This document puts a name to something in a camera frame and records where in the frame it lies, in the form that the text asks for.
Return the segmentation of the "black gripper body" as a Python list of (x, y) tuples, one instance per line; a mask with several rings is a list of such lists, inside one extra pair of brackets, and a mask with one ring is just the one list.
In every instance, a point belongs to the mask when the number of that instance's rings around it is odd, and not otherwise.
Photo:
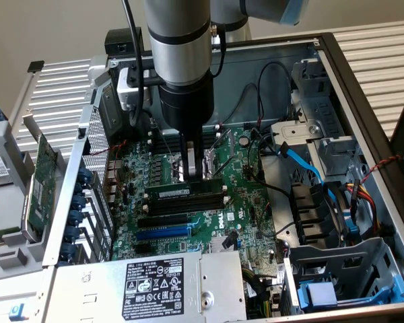
[(190, 85), (158, 87), (166, 123), (184, 135), (194, 135), (211, 118), (214, 110), (213, 76), (210, 71)]

